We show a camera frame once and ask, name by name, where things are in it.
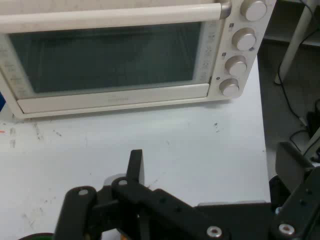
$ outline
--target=white pole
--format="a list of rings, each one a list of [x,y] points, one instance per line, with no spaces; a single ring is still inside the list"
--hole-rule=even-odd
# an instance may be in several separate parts
[[[310,6],[311,10],[314,12],[317,5],[318,0],[308,0],[307,4]],[[287,73],[290,69],[290,66],[296,56],[296,53],[299,48],[299,44],[301,41],[306,37],[306,31],[308,29],[309,23],[312,20],[312,15],[307,7],[304,8],[303,13],[301,15],[301,18],[299,20],[299,23],[294,31],[293,37],[291,39],[291,42],[289,44],[288,49],[286,50],[286,53],[283,57],[281,68],[280,68],[280,77],[282,81],[285,81],[285,78],[287,76]],[[276,84],[280,84],[280,80],[278,77],[278,68],[277,73],[274,79],[274,82]]]
[[[320,127],[319,129],[316,131],[316,133],[312,136],[312,138],[310,139],[310,141],[308,142],[308,144],[305,146],[305,148],[302,151],[302,154],[307,158],[310,159],[313,155],[315,155],[316,151],[318,150],[318,148],[320,148],[320,140],[317,141],[317,139],[320,137]]]

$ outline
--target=oven door handle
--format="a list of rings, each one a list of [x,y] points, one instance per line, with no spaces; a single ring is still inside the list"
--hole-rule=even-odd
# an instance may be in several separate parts
[[[194,5],[1,15],[0,33],[217,21],[227,18],[231,9],[231,0],[216,0]]]

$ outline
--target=oven control panel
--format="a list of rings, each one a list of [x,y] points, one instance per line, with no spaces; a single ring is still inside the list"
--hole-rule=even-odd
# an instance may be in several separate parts
[[[241,95],[263,40],[276,0],[233,0],[225,20],[208,97]]]

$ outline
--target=bolt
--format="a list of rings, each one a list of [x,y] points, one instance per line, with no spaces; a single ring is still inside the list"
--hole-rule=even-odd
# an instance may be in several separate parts
[[[206,234],[210,237],[210,238],[220,238],[222,235],[222,230],[220,227],[218,226],[210,226],[208,227],[208,229],[206,230]]]
[[[295,233],[295,228],[289,224],[280,224],[279,231],[284,235],[293,235]]]
[[[80,196],[87,195],[87,194],[88,194],[88,190],[87,190],[87,189],[82,189],[82,190],[80,190],[80,191],[78,192],[78,194],[79,194]]]
[[[281,206],[277,207],[277,208],[275,209],[275,214],[278,215],[278,214],[280,213],[281,209],[282,209]]]
[[[127,180],[121,180],[121,181],[119,181],[118,184],[119,184],[120,186],[123,186],[123,185],[127,185],[128,182],[127,182]]]

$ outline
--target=oven door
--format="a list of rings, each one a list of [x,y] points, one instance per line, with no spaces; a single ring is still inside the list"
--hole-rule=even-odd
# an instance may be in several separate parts
[[[6,16],[1,71],[25,114],[203,98],[221,11],[209,3]]]

